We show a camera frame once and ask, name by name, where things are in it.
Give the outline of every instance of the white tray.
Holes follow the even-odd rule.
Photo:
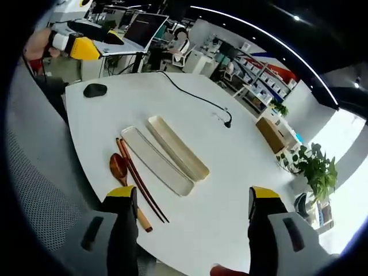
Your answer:
[[[194,183],[167,160],[138,129],[130,126],[121,131],[121,136],[139,159],[172,191],[179,196],[190,193]]]
[[[178,167],[193,181],[201,181],[209,175],[209,169],[184,144],[179,136],[160,116],[148,119],[148,129]]]

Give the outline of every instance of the white chair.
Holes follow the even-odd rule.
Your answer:
[[[231,82],[232,81],[232,77],[235,75],[236,72],[234,72],[234,64],[232,62],[230,62],[227,67],[226,70],[224,71],[224,79]]]
[[[162,62],[163,64],[165,64],[165,68],[163,71],[166,71],[167,70],[167,65],[168,64],[172,64],[173,66],[176,66],[176,67],[180,67],[180,68],[183,68],[185,66],[185,61],[186,61],[186,58],[190,55],[190,53],[195,49],[195,45],[192,46],[188,51],[186,51],[185,54],[183,55],[179,55],[179,54],[175,54],[175,55],[172,55],[172,58],[171,59],[164,59]]]

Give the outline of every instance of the ceiling light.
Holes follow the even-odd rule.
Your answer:
[[[323,85],[323,87],[327,90],[328,94],[331,96],[333,102],[336,104],[336,105],[339,105],[337,100],[335,99],[334,95],[332,94],[332,92],[330,91],[330,89],[328,88],[328,86],[324,83],[324,81],[322,80],[322,78],[320,77],[320,75],[296,52],[294,51],[292,48],[290,48],[288,45],[286,45],[282,40],[278,39],[277,37],[271,35],[269,32],[261,29],[260,27],[256,26],[256,25],[253,25],[252,23],[249,23],[245,20],[242,20],[240,18],[237,18],[235,16],[231,16],[229,14],[226,14],[226,13],[222,13],[220,11],[217,11],[217,10],[211,10],[211,9],[207,9],[205,7],[197,7],[197,6],[190,6],[191,8],[193,9],[199,9],[199,10],[206,10],[207,12],[212,12],[212,13],[217,13],[217,14],[221,14],[222,16],[227,16],[229,18],[232,18],[232,19],[235,19],[235,20],[238,20],[239,22],[242,22],[244,24],[247,24],[248,26],[250,27],[253,27],[255,28],[256,30],[264,33],[265,35],[271,37],[273,40],[275,40],[276,42],[278,42],[280,45],[284,46],[286,49],[288,49],[294,56],[296,56],[301,62],[303,62],[303,64],[305,66],[307,66],[307,68],[313,73],[314,76],[316,76],[316,78],[320,81],[320,83]]]
[[[130,6],[129,9],[133,9],[134,7],[142,7],[142,5]]]
[[[361,78],[357,77],[355,82],[354,82],[354,86],[355,86],[355,88],[359,88],[360,85],[361,85]]]

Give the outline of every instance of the red object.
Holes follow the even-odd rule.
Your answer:
[[[41,59],[31,60],[29,62],[29,65],[30,65],[31,69],[33,70],[33,72],[35,72],[37,74],[40,72],[40,70],[42,70]]]
[[[231,269],[227,269],[226,267],[217,265],[212,267],[210,276],[249,276],[248,273],[233,271]]]
[[[261,69],[261,67],[259,66],[259,63],[255,62],[254,60],[246,57],[246,60],[250,63],[252,63],[255,67],[257,67],[258,69]],[[290,70],[272,65],[272,64],[268,64],[268,68],[271,70],[274,70],[275,72],[277,72],[277,74],[279,74],[279,76],[282,78],[282,80],[285,83],[289,83],[291,79],[294,79],[296,82],[299,81],[299,78]]]

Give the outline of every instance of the ceiling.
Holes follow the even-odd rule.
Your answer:
[[[188,0],[193,6],[205,7],[230,14],[248,21],[271,33],[295,50],[319,75],[358,64],[366,60],[366,39],[363,34],[368,26],[365,9],[357,0],[338,2],[335,0],[244,0],[219,1]],[[127,0],[129,5],[161,3],[160,0]],[[317,87],[316,80],[298,58],[269,36],[220,14],[189,9],[186,17],[196,20],[202,16],[216,25],[225,23],[226,28],[247,39],[256,37],[256,43],[282,62],[303,81]],[[335,104],[326,90],[316,89],[313,95],[324,105]]]

